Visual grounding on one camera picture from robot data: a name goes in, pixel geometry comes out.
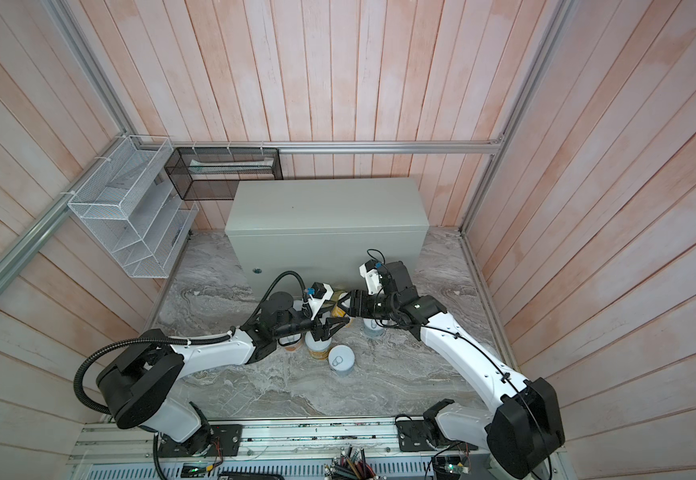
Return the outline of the orange green label can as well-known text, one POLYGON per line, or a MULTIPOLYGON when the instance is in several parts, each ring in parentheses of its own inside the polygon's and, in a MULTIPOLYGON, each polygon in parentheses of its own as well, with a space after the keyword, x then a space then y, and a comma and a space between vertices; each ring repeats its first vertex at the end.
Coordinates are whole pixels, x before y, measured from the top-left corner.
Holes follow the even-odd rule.
POLYGON ((328 358, 330 349, 332 348, 332 341, 330 339, 316 340, 311 332, 307 332, 305 334, 305 345, 312 358, 325 360, 328 358))

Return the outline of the yellow label can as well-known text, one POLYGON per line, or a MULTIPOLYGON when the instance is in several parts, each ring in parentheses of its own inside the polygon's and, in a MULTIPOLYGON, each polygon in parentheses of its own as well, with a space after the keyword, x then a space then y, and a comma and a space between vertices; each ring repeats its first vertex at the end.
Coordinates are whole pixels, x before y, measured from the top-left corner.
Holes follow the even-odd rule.
POLYGON ((336 291, 331 297, 333 305, 330 310, 331 317, 347 317, 350 293, 347 291, 336 291))

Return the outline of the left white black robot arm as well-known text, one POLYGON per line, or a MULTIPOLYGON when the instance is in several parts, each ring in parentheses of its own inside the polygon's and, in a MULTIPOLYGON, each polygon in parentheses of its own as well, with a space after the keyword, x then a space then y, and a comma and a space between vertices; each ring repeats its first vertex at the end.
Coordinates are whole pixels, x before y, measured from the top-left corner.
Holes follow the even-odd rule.
POLYGON ((167 437, 191 455, 208 449, 214 432, 200 408, 171 396, 177 380, 197 372, 258 362, 295 335, 310 334, 327 341, 349 323, 349 318, 328 317, 330 290, 305 291, 295 306, 286 292, 261 301, 242 326, 220 336, 169 337, 159 329, 120 343, 122 351, 103 369, 96 384, 108 414, 120 429, 142 428, 167 437))

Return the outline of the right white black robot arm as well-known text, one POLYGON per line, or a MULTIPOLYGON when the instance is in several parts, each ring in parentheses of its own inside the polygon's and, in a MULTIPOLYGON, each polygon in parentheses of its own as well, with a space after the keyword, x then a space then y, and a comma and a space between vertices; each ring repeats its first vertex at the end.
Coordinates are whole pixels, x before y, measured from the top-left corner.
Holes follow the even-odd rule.
POLYGON ((418 293, 402 262, 369 260, 359 273, 366 287, 348 293, 347 314, 410 333, 444 358, 488 409, 480 414, 445 404, 433 414, 438 432, 450 442, 487 449, 516 479, 549 465, 565 443, 553 386, 542 377, 528 379, 489 353, 439 300, 418 293))

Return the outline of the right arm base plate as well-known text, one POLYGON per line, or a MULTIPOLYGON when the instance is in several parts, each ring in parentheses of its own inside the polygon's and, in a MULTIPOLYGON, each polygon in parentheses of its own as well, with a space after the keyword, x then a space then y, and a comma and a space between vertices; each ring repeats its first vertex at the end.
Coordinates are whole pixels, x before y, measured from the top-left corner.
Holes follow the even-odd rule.
POLYGON ((452 399, 437 402, 421 419, 398 414, 394 425, 399 448, 402 452, 422 452, 462 446, 485 451, 486 414, 486 411, 460 405, 452 399))

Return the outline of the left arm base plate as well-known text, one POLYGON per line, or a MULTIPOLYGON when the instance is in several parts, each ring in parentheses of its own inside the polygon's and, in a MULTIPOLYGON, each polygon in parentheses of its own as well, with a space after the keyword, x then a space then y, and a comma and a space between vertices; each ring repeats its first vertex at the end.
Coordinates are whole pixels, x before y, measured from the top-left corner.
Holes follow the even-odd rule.
POLYGON ((241 424, 204 426, 182 443, 164 436, 157 453, 160 458, 233 457, 238 454, 242 430, 241 424))

